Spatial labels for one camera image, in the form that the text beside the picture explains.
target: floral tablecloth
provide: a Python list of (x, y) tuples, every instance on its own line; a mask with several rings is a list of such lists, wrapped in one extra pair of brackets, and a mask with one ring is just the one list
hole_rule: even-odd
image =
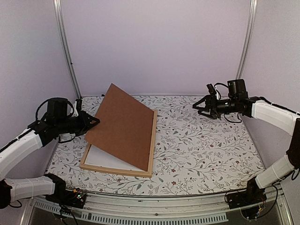
[[(79, 168), (84, 137), (59, 144), (47, 173), (67, 186), (124, 195), (211, 194), (246, 187), (264, 168), (243, 123), (210, 120), (192, 104), (201, 97), (136, 96), (158, 110), (152, 178), (119, 176)], [(82, 109), (94, 115), (103, 97), (83, 98)]]

